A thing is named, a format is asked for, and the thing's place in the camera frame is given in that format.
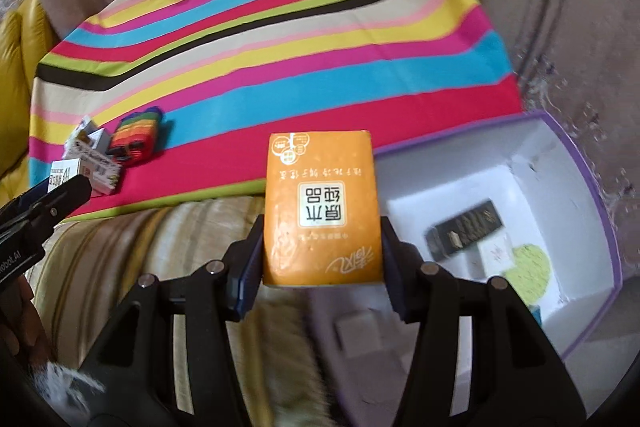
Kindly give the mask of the person's left hand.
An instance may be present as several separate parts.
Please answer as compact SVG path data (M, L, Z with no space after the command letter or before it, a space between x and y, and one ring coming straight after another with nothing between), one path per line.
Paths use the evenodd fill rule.
M34 292L24 275L13 285L20 296L17 318L1 323L1 338L14 357L25 357L33 367L51 360L51 349L37 309L32 303Z

